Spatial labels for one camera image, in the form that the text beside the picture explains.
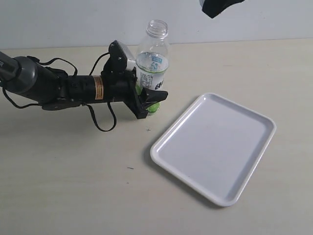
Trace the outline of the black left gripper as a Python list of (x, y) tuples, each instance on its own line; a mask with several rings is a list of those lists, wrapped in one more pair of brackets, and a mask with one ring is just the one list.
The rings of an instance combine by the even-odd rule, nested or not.
[(126, 60), (117, 40), (108, 49), (109, 58), (100, 75), (76, 75), (68, 77), (68, 95), (82, 105), (123, 102), (137, 119), (148, 115), (148, 108), (166, 100), (167, 91), (143, 88), (140, 99), (136, 91), (135, 67), (125, 70)]

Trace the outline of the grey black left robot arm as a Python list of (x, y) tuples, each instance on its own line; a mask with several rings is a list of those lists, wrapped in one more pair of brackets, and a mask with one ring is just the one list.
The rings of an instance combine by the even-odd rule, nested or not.
[(5, 92), (23, 96), (43, 110), (57, 111), (95, 103), (123, 102), (137, 119), (146, 118), (148, 107), (164, 101), (167, 91), (136, 90), (135, 61), (129, 49), (113, 41), (100, 75), (68, 75), (49, 67), (55, 59), (40, 62), (32, 56), (0, 54), (0, 85)]

